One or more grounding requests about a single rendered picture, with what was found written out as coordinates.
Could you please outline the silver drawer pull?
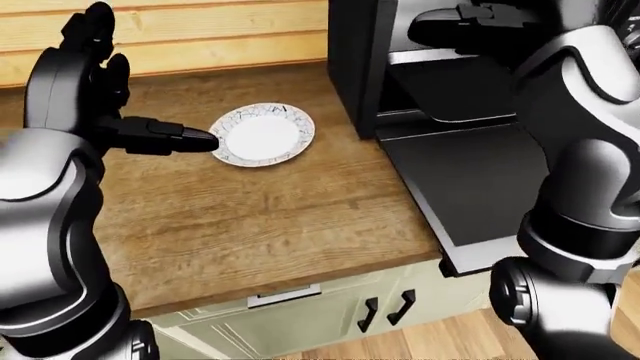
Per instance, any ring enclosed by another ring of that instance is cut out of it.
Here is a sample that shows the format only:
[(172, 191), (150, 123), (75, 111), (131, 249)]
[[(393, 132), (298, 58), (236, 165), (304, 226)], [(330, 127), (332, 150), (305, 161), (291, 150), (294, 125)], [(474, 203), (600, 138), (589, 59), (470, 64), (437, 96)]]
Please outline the silver drawer pull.
[(310, 284), (305, 287), (296, 287), (292, 290), (279, 291), (275, 293), (258, 294), (247, 298), (247, 308), (261, 308), (275, 305), (282, 302), (289, 302), (296, 299), (303, 299), (310, 296), (317, 296), (322, 293), (320, 284)]

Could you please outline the black oven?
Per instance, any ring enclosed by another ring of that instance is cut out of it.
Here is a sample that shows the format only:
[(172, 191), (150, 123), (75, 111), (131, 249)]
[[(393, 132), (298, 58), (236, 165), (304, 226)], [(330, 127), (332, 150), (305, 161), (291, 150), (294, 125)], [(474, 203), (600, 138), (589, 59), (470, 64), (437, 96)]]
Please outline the black oven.
[(442, 132), (513, 118), (507, 68), (475, 53), (410, 41), (414, 17), (437, 28), (460, 5), (505, 7), (514, 0), (329, 0), (327, 71), (359, 137), (393, 125)]

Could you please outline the white plate with patterned rim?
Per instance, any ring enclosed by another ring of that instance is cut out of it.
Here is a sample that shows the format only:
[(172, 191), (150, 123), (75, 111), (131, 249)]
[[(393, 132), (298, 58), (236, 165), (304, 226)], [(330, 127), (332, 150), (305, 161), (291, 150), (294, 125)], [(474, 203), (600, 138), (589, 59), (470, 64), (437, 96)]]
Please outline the white plate with patterned rim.
[(219, 140), (211, 154), (235, 167), (269, 167), (301, 155), (314, 140), (316, 126), (304, 110), (290, 104), (256, 103), (220, 116), (209, 132)]

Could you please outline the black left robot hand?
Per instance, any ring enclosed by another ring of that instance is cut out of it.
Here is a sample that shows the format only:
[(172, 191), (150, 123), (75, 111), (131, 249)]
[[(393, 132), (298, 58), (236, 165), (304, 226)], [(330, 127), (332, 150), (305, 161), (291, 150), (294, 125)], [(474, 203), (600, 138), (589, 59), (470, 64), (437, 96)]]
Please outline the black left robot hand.
[(59, 47), (43, 51), (26, 84), (27, 128), (75, 134), (100, 152), (170, 155), (212, 152), (219, 140), (207, 131), (140, 116), (121, 116), (129, 97), (130, 65), (115, 53), (115, 16), (105, 2), (73, 14)]

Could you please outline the pale green base cabinet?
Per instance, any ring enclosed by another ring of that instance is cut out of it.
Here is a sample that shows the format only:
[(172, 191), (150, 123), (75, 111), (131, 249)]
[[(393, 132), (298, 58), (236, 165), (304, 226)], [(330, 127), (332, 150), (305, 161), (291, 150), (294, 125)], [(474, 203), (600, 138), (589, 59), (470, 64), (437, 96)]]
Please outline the pale green base cabinet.
[[(165, 359), (195, 353), (202, 359), (267, 359), (340, 341), (377, 335), (487, 308), (489, 274), (445, 278), (429, 260), (326, 281), (322, 293), (261, 308), (246, 299), (151, 318)], [(416, 302), (396, 326), (387, 315), (414, 289)], [(378, 297), (379, 309), (366, 333), (357, 321), (364, 301)]]

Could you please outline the black oven door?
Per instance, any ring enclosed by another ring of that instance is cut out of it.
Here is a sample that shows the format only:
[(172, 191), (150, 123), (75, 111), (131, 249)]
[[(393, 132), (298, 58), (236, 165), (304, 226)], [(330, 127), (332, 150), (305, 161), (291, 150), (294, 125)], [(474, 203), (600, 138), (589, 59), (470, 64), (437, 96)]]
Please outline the black oven door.
[(516, 233), (547, 168), (519, 125), (423, 120), (379, 128), (376, 138), (439, 242), (444, 276), (522, 254)]

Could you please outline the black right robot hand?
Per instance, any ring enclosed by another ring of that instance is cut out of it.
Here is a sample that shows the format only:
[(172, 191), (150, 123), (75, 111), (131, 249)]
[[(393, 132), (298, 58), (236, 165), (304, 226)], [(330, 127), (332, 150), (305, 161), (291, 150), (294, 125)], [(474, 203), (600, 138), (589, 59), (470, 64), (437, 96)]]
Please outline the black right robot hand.
[(514, 70), (559, 34), (554, 5), (538, 0), (471, 0), (453, 8), (418, 14), (410, 23), (410, 41), (488, 56)]

